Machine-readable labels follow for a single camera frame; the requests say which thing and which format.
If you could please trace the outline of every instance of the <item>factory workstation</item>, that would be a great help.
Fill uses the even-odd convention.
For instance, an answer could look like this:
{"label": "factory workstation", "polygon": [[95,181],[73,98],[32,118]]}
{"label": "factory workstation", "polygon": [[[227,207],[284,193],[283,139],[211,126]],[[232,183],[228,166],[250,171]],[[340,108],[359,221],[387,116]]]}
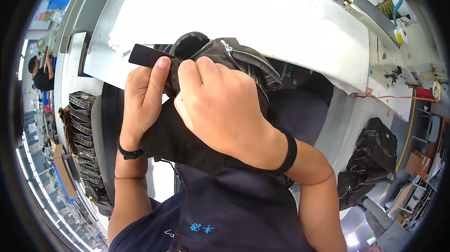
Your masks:
{"label": "factory workstation", "polygon": [[420,0],[40,0],[21,179],[70,251],[402,251],[449,156],[438,34]]}

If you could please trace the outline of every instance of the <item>gray floor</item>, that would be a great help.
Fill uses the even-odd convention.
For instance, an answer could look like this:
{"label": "gray floor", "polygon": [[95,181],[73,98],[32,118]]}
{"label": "gray floor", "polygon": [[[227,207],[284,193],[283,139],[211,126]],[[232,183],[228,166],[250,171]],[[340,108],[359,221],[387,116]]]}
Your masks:
{"label": "gray floor", "polygon": [[[402,121],[399,117],[394,116],[391,126],[391,131],[397,137],[397,164],[400,161],[400,165],[398,165],[397,170],[397,179],[387,187],[387,183],[381,183],[377,185],[372,191],[370,191],[367,196],[374,200],[376,203],[380,205],[387,204],[390,205],[389,202],[393,201],[400,190],[400,187],[408,182],[410,175],[406,173],[403,169],[408,161],[409,154],[414,150],[419,150],[421,152],[426,152],[428,145],[426,143],[422,143],[417,141],[411,136],[417,136],[420,138],[425,137],[425,133],[428,127],[428,118],[423,117],[423,112],[417,110],[417,108],[423,109],[425,105],[424,101],[417,100],[416,101],[416,110],[413,115],[413,122],[411,126],[411,133],[408,140],[408,144],[405,147],[406,140],[408,138],[409,126],[411,122],[411,118],[409,122]],[[357,239],[359,241],[358,246],[350,247],[348,249],[349,252],[352,251],[362,251],[365,246],[368,247],[366,240],[373,236],[372,230],[365,222],[365,216],[363,210],[357,207],[353,207],[347,215],[341,220],[341,227],[344,235],[355,232]]]}

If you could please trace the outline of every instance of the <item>leg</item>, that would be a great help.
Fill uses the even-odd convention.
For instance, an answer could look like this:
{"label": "leg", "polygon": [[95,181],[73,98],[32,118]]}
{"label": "leg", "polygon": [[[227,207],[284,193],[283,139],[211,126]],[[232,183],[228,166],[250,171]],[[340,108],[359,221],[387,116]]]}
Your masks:
{"label": "leg", "polygon": [[366,221],[368,223],[368,226],[370,227],[370,229],[374,233],[375,238],[378,239],[383,233],[386,232],[385,228],[383,228],[380,225],[380,223],[378,222],[377,218],[369,210],[367,210],[365,212],[365,215],[366,215]]}
{"label": "leg", "polygon": [[366,212],[370,211],[384,229],[388,229],[394,222],[372,199],[365,199],[363,205],[367,208]]}

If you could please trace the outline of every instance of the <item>chair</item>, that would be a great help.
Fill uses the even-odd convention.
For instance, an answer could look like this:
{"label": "chair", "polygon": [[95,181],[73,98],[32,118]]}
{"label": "chair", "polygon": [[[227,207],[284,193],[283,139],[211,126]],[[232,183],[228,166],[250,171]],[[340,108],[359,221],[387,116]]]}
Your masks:
{"label": "chair", "polygon": [[412,137],[415,138],[416,140],[419,140],[424,143],[435,143],[437,141],[437,136],[439,135],[439,127],[441,125],[440,117],[433,115],[423,109],[418,109],[418,110],[428,114],[428,115],[423,115],[423,116],[429,117],[427,136],[425,137],[425,139],[421,139],[416,136],[412,136]]}

